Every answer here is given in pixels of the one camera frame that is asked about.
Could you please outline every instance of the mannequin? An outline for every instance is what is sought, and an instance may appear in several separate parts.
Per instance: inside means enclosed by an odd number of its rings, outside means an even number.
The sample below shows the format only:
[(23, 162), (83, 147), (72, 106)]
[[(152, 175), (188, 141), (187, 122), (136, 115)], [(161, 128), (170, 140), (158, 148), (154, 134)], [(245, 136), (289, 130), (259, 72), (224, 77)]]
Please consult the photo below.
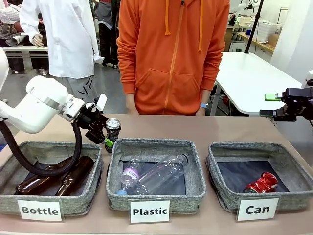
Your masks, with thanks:
[(61, 77), (68, 92), (91, 102), (95, 91), (94, 62), (102, 63), (88, 0), (24, 0), (21, 27), (29, 40), (43, 47), (38, 14), (45, 24), (49, 73)]

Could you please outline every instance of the hand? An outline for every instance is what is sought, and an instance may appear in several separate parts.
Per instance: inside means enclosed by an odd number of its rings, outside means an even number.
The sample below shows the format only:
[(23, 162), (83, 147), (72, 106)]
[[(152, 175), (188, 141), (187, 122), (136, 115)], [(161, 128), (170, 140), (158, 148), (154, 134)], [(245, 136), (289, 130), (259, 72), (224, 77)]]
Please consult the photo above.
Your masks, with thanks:
[(139, 114), (138, 110), (136, 109), (135, 104), (135, 97), (134, 94), (126, 94), (126, 108), (128, 110), (128, 114)]
[(36, 47), (44, 47), (43, 36), (41, 34), (36, 34), (31, 41)]
[(196, 116), (205, 116), (205, 108), (200, 107), (196, 112)]
[(133, 108), (133, 109), (128, 109), (128, 114), (139, 115), (139, 112), (136, 108)]

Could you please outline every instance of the hoodie pocket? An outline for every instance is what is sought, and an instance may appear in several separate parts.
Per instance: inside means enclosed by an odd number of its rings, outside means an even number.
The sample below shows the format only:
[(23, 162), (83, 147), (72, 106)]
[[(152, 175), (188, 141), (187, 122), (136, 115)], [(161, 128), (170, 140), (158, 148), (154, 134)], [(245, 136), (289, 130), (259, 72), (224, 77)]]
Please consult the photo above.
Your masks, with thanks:
[(190, 114), (199, 109), (200, 86), (195, 77), (189, 74), (173, 74), (169, 103), (182, 113)]
[(149, 105), (160, 105), (165, 101), (169, 73), (148, 69), (136, 83), (136, 100)]

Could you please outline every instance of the lab coat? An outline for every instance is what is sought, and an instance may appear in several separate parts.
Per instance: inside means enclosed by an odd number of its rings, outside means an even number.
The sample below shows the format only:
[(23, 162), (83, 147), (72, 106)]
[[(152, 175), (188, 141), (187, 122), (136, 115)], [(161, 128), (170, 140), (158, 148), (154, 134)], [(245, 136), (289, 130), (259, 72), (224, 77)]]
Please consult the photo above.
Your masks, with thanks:
[(24, 0), (21, 27), (32, 40), (39, 33), (42, 13), (49, 48), (49, 73), (56, 77), (94, 75), (94, 61), (102, 63), (88, 0)]

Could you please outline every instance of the black pole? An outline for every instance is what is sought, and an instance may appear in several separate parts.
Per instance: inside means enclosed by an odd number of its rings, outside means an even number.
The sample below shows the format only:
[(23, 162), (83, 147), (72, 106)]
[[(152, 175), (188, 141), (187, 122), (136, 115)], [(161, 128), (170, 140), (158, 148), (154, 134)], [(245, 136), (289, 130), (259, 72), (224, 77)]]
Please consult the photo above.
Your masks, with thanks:
[(246, 46), (245, 54), (249, 54), (249, 49), (250, 49), (250, 46), (251, 46), (251, 43), (252, 43), (254, 32), (256, 30), (256, 26), (258, 25), (259, 19), (261, 17), (261, 10), (262, 10), (262, 6), (263, 6), (263, 2), (264, 2), (264, 0), (261, 0), (260, 6), (259, 6), (259, 9), (258, 9), (258, 13), (255, 15), (254, 25), (253, 25), (253, 28), (252, 28), (252, 31), (251, 31), (251, 34), (250, 34), (250, 37), (249, 37), (248, 44)]

